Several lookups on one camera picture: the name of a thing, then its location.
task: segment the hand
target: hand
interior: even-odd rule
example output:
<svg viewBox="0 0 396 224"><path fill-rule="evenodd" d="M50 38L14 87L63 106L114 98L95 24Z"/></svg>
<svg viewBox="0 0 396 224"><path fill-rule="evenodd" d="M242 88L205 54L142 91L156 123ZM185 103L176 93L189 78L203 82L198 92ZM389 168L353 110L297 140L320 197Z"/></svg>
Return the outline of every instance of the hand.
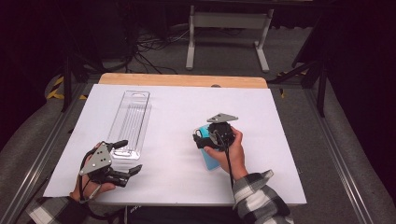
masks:
<svg viewBox="0 0 396 224"><path fill-rule="evenodd" d="M245 167L245 154L244 148L242 147L242 133L236 130L234 127L231 127L231 129L235 135L235 140L233 140L233 144L230 145L229 148L230 163L233 171L233 179L236 181L247 175L248 171ZM204 150L209 156L220 163L221 168L225 172L230 173L225 152L216 151L212 147L204 147Z"/></svg>
<svg viewBox="0 0 396 224"><path fill-rule="evenodd" d="M89 156L87 158L87 160L85 160L85 163L87 163L90 158L91 158L91 156ZM84 193L84 198L88 199L99 187L99 184L89 181L88 175L84 175L82 177L82 187L84 188L84 186L86 186L86 185L87 185L87 187L85 187L83 193ZM77 177L75 189L73 192L70 193L70 197L73 198L76 202L79 202L79 189L78 188L79 188L79 178ZM113 190L115 188L116 188L116 186L112 183L104 183L99 188L99 190L94 194L93 198L96 198L99 194L104 193L109 190Z"/></svg>

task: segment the dark background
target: dark background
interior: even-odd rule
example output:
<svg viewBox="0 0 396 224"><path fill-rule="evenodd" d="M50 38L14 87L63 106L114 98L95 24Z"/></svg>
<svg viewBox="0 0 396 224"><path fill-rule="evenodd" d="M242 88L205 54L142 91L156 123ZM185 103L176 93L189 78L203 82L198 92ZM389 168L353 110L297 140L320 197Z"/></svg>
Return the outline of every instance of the dark background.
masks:
<svg viewBox="0 0 396 224"><path fill-rule="evenodd" d="M86 1L79 5L78 1L58 1L55 6L48 0L1 1L0 148L46 103L44 89L62 69L66 46L96 63L131 53L125 50L128 45L120 41L127 36L120 6L125 9L128 5L115 5L119 2ZM346 9L336 14L276 10L272 28L315 26L297 61L329 60L329 80L338 101L367 158L395 201L396 27L392 21L396 8L391 1L335 4ZM144 13L145 10L155 13ZM159 35L166 35L168 26L188 19L186 6L141 7L137 11L140 14L136 12L132 20ZM154 15L161 16L161 22ZM64 34L72 37L71 43L65 44Z"/></svg>

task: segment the transparent container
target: transparent container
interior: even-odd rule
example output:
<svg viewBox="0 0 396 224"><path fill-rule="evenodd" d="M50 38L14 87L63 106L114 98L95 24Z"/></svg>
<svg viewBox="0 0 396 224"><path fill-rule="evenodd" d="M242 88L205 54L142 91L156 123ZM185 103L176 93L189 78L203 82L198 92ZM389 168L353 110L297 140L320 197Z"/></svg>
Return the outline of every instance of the transparent container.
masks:
<svg viewBox="0 0 396 224"><path fill-rule="evenodd" d="M123 94L107 142L128 140L128 145L113 149L110 153L113 160L138 160L140 158L149 124L150 110L149 92L126 91Z"/></svg>

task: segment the white stand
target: white stand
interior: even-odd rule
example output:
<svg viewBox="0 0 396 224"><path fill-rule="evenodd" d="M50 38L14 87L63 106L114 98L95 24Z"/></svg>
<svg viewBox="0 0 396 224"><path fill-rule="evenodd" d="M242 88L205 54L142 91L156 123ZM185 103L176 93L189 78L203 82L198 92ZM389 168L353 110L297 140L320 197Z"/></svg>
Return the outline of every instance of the white stand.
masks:
<svg viewBox="0 0 396 224"><path fill-rule="evenodd" d="M255 41L255 48L259 57L262 71L270 71L267 60L265 59L262 46L271 23L273 9L267 14L242 14L242 13L213 13L213 12L195 12L194 6L190 11L190 43L187 52L187 70L192 70L194 64L194 28L195 27L217 27L217 28L243 28L243 29L261 29L262 36L259 41Z"/></svg>

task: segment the dark floor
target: dark floor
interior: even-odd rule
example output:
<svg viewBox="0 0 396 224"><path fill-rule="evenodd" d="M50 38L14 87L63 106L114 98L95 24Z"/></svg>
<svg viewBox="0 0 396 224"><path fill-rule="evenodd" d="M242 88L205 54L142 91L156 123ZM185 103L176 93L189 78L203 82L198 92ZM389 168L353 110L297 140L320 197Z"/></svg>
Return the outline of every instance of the dark floor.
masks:
<svg viewBox="0 0 396 224"><path fill-rule="evenodd" d="M243 31L229 36L219 31L201 32L197 38L194 69L185 70L188 40L182 36L177 42L161 50L142 53L152 64L175 69L179 74L264 77L273 79L279 72L289 71L291 62L309 35L310 29L272 29L265 45L270 73L264 74L252 41L257 33ZM118 62L105 62L111 66ZM157 73L136 60L129 64L129 72ZM158 68L165 74L174 72ZM74 84L74 89L82 88L88 94L97 76L92 76L87 85ZM317 88L302 90L294 78L282 85L269 85L274 95L276 107L290 144L290 150L300 172L307 204L291 207L295 223L396 223L396 209L381 181L365 157L361 145L352 132L341 106L335 98L331 85L328 85L325 100L326 119L319 119L312 106L312 95ZM282 97L279 88L284 90ZM63 148L78 120L84 100L77 100L67 113L60 113L63 101L49 99L15 132L0 153L0 214L5 214L10 204L15 204L19 186L24 181L40 150L50 145L50 156L43 169L38 170L38 179L33 191L56 166ZM59 132L54 133L58 120L64 119ZM331 137L323 128L331 131ZM55 135L49 143L49 136ZM334 156L334 148L340 158ZM42 195L45 186L38 192ZM95 210L104 212L116 207L96 205ZM23 213L18 223L26 223ZM96 223L90 219L87 223Z"/></svg>

